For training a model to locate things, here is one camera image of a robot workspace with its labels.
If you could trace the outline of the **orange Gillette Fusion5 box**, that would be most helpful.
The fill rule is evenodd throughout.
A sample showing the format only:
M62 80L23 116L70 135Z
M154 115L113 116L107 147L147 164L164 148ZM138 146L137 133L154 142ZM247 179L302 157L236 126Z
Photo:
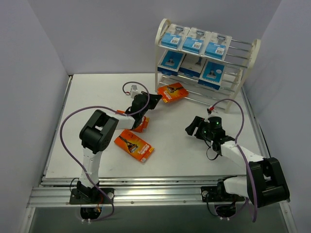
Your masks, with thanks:
M157 93L162 96L164 103L170 103L189 95L188 91L181 83L165 85L157 89Z
M124 111L117 110L115 118L118 120L117 130L131 130L137 133L142 133L148 126L149 118L143 116L137 117L126 115Z
M154 151L154 147L130 130L123 130L114 143L141 163L145 163Z

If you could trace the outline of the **grey Harry's box blue razor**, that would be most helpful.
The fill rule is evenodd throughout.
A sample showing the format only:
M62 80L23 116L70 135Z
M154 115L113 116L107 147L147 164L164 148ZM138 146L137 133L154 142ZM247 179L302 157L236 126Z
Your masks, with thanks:
M179 67L179 72L189 78L199 79L206 61L206 58L186 54Z

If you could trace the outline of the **clear Gillette blister pack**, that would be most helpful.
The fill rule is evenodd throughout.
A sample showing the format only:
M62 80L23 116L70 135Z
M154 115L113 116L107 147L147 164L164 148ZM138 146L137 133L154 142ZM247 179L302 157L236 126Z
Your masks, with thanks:
M210 35L210 31L192 27L183 43L182 50L200 54L204 44L209 40Z
M164 33L160 44L168 48L178 49L187 37L189 31L189 27L171 24Z

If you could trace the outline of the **white Gillette Skinguard razor pack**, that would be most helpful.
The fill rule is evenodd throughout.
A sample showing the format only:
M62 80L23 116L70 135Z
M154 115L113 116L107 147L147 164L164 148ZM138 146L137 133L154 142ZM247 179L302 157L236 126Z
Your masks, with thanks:
M231 40L232 37L229 35L212 32L205 48L204 55L223 61L225 59Z

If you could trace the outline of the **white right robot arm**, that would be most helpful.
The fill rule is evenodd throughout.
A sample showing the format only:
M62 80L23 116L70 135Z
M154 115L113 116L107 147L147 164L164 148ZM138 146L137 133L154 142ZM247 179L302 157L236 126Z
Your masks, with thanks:
M237 144L222 128L222 119L196 116L185 129L190 136L205 141L219 157L225 157L246 170L245 175L218 180L216 196L249 199L258 208L289 199L290 192L278 159L265 158Z

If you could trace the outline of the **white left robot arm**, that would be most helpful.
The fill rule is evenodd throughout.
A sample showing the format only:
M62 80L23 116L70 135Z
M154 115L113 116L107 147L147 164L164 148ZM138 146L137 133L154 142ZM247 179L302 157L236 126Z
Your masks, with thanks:
M79 138L83 146L83 166L86 172L77 182L76 197L81 197L86 203L95 203L100 198L100 191L95 187L99 184L99 166L101 155L108 147L115 130L135 130L138 128L148 110L153 110L161 100L158 94L147 94L142 91L134 96L131 106L124 115L116 113L109 115L101 110L95 110L84 127Z

